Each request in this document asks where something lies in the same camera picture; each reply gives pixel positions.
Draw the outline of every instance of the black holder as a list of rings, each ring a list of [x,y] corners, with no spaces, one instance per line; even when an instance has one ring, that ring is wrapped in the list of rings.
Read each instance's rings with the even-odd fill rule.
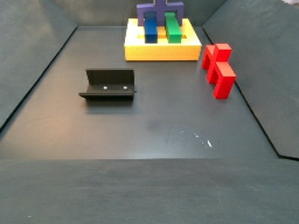
[[[134,100],[134,69],[87,69],[88,90],[79,93],[87,100]]]

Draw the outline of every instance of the purple block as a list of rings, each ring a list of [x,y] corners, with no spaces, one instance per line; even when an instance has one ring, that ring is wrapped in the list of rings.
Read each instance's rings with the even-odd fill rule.
[[[164,26],[164,13],[167,11],[176,12],[179,25],[183,25],[183,3],[167,3],[167,0],[155,0],[154,3],[142,3],[136,5],[138,25],[146,25],[146,12],[156,13],[156,25]]]

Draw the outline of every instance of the green block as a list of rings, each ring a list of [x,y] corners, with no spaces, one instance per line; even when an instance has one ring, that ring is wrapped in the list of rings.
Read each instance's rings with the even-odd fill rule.
[[[168,43],[180,44],[183,42],[183,32],[174,12],[164,13],[164,27]]]

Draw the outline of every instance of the blue block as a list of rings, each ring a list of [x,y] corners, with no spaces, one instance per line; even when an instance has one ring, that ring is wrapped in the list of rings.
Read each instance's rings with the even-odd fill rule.
[[[158,30],[155,17],[144,19],[144,42],[147,44],[158,43]]]
[[[154,19],[156,19],[156,12],[155,11],[147,11],[144,13],[144,18],[154,18]]]

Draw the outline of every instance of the yellow block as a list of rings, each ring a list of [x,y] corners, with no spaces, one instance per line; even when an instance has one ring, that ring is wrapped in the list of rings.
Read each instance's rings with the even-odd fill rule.
[[[130,18],[126,30],[126,60],[198,60],[202,42],[188,18],[182,20],[182,43],[168,44],[166,29],[158,27],[158,44],[146,43],[144,27]]]

